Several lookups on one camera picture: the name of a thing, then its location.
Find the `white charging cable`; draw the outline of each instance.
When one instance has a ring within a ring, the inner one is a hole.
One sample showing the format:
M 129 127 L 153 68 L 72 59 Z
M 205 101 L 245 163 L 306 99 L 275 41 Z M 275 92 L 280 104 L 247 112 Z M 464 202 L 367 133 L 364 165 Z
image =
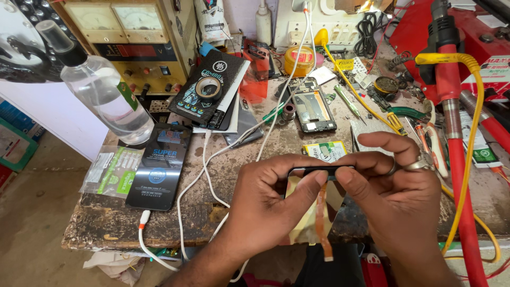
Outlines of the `white charging cable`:
M 164 262 L 160 258 L 158 258 L 154 253 L 152 253 L 150 250 L 145 247 L 145 244 L 143 243 L 143 228 L 145 228 L 145 224 L 149 220 L 150 217 L 150 210 L 144 210 L 142 213 L 142 218 L 140 218 L 140 226 L 138 226 L 138 239 L 140 241 L 140 246 L 142 247 L 142 250 L 145 251 L 150 257 L 152 257 L 157 262 L 161 263 L 161 265 L 165 266 L 166 268 L 173 270 L 173 271 L 179 271 L 179 269 L 168 265 L 168 263 Z
M 304 39 L 306 38 L 306 35 L 308 33 L 308 31 L 310 30 L 310 34 L 313 35 L 313 31 L 312 31 L 312 15 L 310 13 L 310 16 L 308 14 L 308 11 L 307 11 L 307 6 L 306 6 L 306 3 L 304 3 L 304 14 L 305 14 L 305 18 L 306 18 L 306 21 L 307 21 L 307 27 L 306 27 L 306 30 L 305 30 L 305 33 L 301 39 L 301 43 L 299 45 L 299 48 L 298 48 L 298 52 L 297 52 L 297 55 L 296 55 L 296 59 L 299 59 L 299 54 L 301 52 L 301 48 L 302 48 L 302 45 L 303 45 L 303 42 L 304 42 Z M 314 42 L 312 41 L 312 46 L 313 46 L 313 51 L 315 51 L 315 44 Z M 301 86 L 301 84 L 303 84 L 303 82 L 310 76 L 310 74 L 313 72 L 313 70 L 315 69 L 316 67 L 316 64 L 317 64 L 317 60 L 316 60 L 316 57 L 314 56 L 314 59 L 315 59 L 315 63 L 314 63 L 314 66 L 312 68 L 312 70 L 301 80 L 300 84 L 296 86 L 296 88 L 293 90 L 292 94 L 289 96 L 289 98 L 287 99 L 287 101 L 285 102 L 285 104 L 289 103 L 290 102 L 290 99 L 294 96 L 296 90 L 299 88 L 299 86 Z M 297 63 L 298 61 L 296 60 L 294 62 L 294 67 L 292 69 L 292 72 L 291 74 L 289 75 L 289 78 L 286 82 L 286 85 L 285 87 L 282 89 L 282 92 L 278 98 L 278 103 L 280 103 L 280 101 L 282 100 L 282 97 L 283 97 L 283 94 L 285 93 L 285 89 L 287 88 L 287 86 L 289 85 L 291 79 L 292 79 L 292 76 L 294 75 L 294 72 L 296 70 L 296 67 L 297 67 Z M 267 142 L 267 139 L 276 123 L 276 118 L 278 116 L 278 107 L 279 105 L 276 106 L 276 110 L 273 114 L 271 114 L 269 116 L 269 118 L 271 118 L 272 116 L 274 116 L 274 120 L 273 120 L 273 123 L 268 131 L 268 135 L 266 136 L 262 146 L 261 146 L 261 150 L 259 152 L 259 155 L 257 157 L 257 160 L 256 161 L 259 161 L 260 160 L 260 157 L 261 157 L 261 154 L 262 154 L 262 150 L 265 146 L 265 143 Z M 229 208 L 230 206 L 225 203 L 224 201 L 222 201 L 221 199 L 219 199 L 216 194 L 214 193 L 214 190 L 213 190 L 213 187 L 212 187 L 212 181 L 211 181 L 211 178 L 209 176 L 209 172 L 207 170 L 207 165 L 209 164 L 209 162 L 211 161 L 211 159 L 213 157 L 215 157 L 216 155 L 228 150 L 230 147 L 234 146 L 235 144 L 237 144 L 238 142 L 242 141 L 247 135 L 249 135 L 251 132 L 253 132 L 254 130 L 256 130 L 257 128 L 259 128 L 265 121 L 261 121 L 260 123 L 258 123 L 257 125 L 253 126 L 252 128 L 248 129 L 247 131 L 245 131 L 234 143 L 232 143 L 231 145 L 219 150 L 218 152 L 214 153 L 213 155 L 211 155 L 209 157 L 209 159 L 207 161 L 205 161 L 205 154 L 206 154 L 206 146 L 207 146 L 207 142 L 209 141 L 209 138 L 211 136 L 211 131 L 208 130 L 206 132 L 206 141 L 204 143 L 204 149 L 203 149 L 203 154 L 202 154 L 202 162 L 203 162 L 203 165 L 204 167 L 202 168 L 202 170 L 200 171 L 200 173 L 198 174 L 198 176 L 191 182 L 191 184 L 189 184 L 182 192 L 181 194 L 178 196 L 177 198 L 177 214 L 178 214 L 178 221 L 179 221 L 179 228 L 180 228 L 180 233 L 181 233 L 181 252 L 183 254 L 183 257 L 185 260 L 189 260 L 189 258 L 187 257 L 186 255 L 186 251 L 185 251 L 185 247 L 184 247 L 184 230 L 183 230 L 183 223 L 182 223 L 182 214 L 181 214 L 181 198 L 182 196 L 198 181 L 198 179 L 200 178 L 200 176 L 202 176 L 202 174 L 204 173 L 204 171 L 206 172 L 206 175 L 207 175 L 207 178 L 208 178 L 208 182 L 209 182 L 209 188 L 211 190 L 211 193 L 213 195 L 213 197 L 218 201 L 220 202 L 221 204 L 225 205 L 227 208 Z M 220 222 L 220 224 L 218 225 L 218 227 L 216 228 L 216 230 L 214 231 L 213 233 L 213 236 L 211 237 L 211 239 L 209 241 L 211 241 L 215 236 L 216 234 L 218 233 L 218 231 L 220 230 L 220 228 L 223 226 L 223 224 L 225 223 L 225 221 L 227 220 L 228 218 L 228 213 L 227 215 L 223 218 L 223 220 Z M 139 237 L 140 237 L 140 245 L 142 245 L 142 249 L 148 254 L 150 255 L 152 258 L 154 258 L 156 261 L 158 261 L 159 263 L 161 263 L 162 265 L 164 265 L 165 267 L 169 268 L 169 269 L 172 269 L 172 270 L 176 270 L 176 268 L 168 265 L 167 263 L 165 263 L 164 261 L 162 261 L 161 259 L 157 258 L 154 256 L 154 254 L 152 254 L 150 251 L 148 251 L 145 246 L 143 245 L 143 239 L 142 239 L 142 232 L 141 232 L 141 229 L 140 229 L 140 232 L 139 232 Z M 246 267 L 248 263 L 248 260 L 245 261 L 245 263 L 243 264 L 242 268 L 241 268 L 241 272 L 239 273 L 239 276 L 236 278 L 236 279 L 233 279 L 231 280 L 231 282 L 237 282 L 243 272 L 244 272 L 244 269 Z

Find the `red digital readout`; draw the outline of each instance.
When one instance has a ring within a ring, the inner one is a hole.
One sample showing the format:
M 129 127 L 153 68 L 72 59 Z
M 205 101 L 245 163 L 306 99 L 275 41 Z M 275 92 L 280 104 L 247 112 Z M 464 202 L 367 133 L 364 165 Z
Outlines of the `red digital readout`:
M 150 45 L 117 45 L 123 57 L 155 57 L 156 51 Z

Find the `plastic bottle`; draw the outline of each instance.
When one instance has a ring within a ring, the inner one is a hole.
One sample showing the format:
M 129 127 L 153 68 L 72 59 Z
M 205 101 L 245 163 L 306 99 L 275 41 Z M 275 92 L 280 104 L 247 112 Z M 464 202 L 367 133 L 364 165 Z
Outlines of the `plastic bottle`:
M 110 61 L 85 54 L 51 20 L 36 29 L 65 65 L 60 78 L 95 116 L 128 145 L 149 139 L 154 122 Z
M 257 28 L 257 41 L 271 45 L 271 11 L 267 9 L 264 0 L 261 0 L 259 10 L 255 14 L 255 25 Z

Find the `black tape roll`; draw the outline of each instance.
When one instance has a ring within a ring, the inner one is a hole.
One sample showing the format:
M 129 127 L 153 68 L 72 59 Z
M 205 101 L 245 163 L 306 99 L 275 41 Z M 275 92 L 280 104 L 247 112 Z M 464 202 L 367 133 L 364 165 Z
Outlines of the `black tape roll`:
M 221 98 L 221 83 L 214 77 L 200 79 L 195 85 L 195 92 L 204 103 L 215 103 Z

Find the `person's leg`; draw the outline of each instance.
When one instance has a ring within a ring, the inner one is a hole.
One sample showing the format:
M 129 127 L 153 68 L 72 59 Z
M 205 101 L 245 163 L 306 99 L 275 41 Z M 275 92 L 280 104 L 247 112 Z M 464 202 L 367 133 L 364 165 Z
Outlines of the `person's leg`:
M 357 244 L 333 244 L 331 262 L 324 262 L 320 244 L 307 247 L 307 258 L 295 287 L 365 287 Z

